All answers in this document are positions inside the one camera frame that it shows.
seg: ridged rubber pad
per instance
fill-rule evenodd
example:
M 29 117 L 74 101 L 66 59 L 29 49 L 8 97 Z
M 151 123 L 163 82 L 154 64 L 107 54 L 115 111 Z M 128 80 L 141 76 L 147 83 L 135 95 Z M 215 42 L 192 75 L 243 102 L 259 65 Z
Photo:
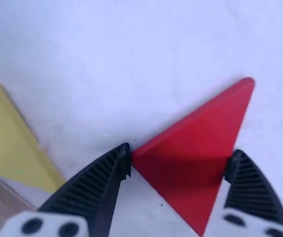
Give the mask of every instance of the ridged rubber pad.
M 107 237 L 120 182 L 131 175 L 131 152 L 124 143 L 101 156 L 56 191 L 39 211 L 84 217 L 90 236 Z
M 225 207 L 283 225 L 283 207 L 260 169 L 241 150 L 228 164 L 225 179 L 231 183 Z

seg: yellow triangular block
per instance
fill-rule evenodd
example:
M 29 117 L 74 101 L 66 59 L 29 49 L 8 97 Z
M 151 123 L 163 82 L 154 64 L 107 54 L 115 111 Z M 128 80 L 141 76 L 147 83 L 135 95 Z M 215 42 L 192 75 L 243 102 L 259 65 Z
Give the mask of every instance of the yellow triangular block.
M 65 182 L 1 86 L 0 176 L 51 193 Z

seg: triangle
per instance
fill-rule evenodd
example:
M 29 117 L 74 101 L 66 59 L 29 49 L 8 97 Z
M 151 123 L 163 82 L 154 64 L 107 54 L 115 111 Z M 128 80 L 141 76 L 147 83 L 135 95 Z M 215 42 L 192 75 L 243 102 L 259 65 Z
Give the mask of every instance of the triangle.
M 65 182 L 1 85 L 0 176 L 50 193 Z
M 133 152 L 136 170 L 200 236 L 253 88 L 240 80 Z

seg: red block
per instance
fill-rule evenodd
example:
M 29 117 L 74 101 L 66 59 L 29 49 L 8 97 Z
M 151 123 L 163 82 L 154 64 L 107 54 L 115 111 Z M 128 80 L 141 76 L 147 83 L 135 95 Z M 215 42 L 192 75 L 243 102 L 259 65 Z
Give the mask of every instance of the red block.
M 133 152 L 133 166 L 200 236 L 253 88 L 240 80 Z

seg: white table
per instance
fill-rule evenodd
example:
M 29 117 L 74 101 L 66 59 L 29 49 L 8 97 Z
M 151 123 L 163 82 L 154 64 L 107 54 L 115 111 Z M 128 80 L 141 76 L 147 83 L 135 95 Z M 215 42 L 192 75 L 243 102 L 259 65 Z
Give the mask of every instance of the white table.
M 244 76 L 257 85 L 236 147 L 283 203 L 282 0 L 0 0 L 0 83 L 66 178 Z M 49 197 L 11 186 L 36 206 Z M 193 231 L 133 170 L 110 236 Z

